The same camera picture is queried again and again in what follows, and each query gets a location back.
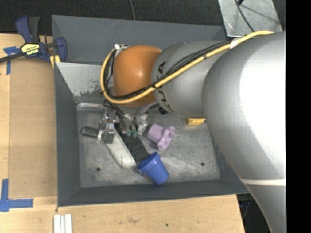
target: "white object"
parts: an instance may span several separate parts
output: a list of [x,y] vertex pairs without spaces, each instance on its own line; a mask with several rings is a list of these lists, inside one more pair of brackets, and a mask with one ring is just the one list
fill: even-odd
[[72,233],[72,216],[71,214],[54,215],[53,233]]
[[123,143],[122,138],[116,132],[112,143],[106,143],[106,146],[109,148],[110,153],[113,155],[114,159],[117,161],[120,167],[122,168],[132,168],[136,167],[136,162],[131,155],[130,151]]

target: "white bar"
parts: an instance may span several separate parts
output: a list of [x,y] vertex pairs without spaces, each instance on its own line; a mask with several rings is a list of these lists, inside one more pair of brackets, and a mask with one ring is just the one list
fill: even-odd
[[65,214],[65,233],[72,233],[72,217],[71,217],[71,214]]
[[61,228],[61,233],[66,233],[65,231],[65,216],[60,216],[60,228]]
[[54,217],[53,217],[53,232],[54,233],[61,233],[60,215],[54,215]]
[[272,185],[272,186],[286,186],[286,179],[280,180],[245,180],[240,179],[244,184],[248,185]]

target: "wooden board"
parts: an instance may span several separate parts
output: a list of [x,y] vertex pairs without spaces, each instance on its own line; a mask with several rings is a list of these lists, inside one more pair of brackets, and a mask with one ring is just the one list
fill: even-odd
[[[23,38],[18,34],[11,34],[10,37],[1,35],[1,50],[22,44]],[[2,79],[10,80],[11,89],[10,106],[6,104],[6,112],[10,107],[9,197],[56,195],[55,92],[52,66],[41,60],[21,57],[11,61],[9,76],[3,70],[6,69],[6,63],[1,64],[1,69]],[[8,127],[7,120],[2,124],[2,127]]]
[[72,214],[73,233],[243,233],[235,196],[64,207],[37,198],[32,209],[0,214],[0,232],[52,232],[55,214]]

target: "black handle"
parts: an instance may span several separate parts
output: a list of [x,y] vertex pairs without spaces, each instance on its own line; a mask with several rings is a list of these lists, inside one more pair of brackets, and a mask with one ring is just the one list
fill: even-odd
[[84,126],[81,128],[81,134],[97,139],[98,134],[99,134],[99,129],[95,129],[89,126]]

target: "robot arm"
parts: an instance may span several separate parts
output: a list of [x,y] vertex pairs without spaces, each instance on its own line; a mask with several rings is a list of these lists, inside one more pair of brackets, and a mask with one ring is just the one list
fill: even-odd
[[[153,98],[146,99],[153,94],[170,113],[205,118],[271,232],[286,232],[285,33],[259,32],[231,43],[177,44],[157,54],[153,67],[140,75],[144,85],[122,96],[105,84],[108,56],[101,76],[106,99],[141,113],[153,105]],[[137,100],[143,106],[133,106]]]

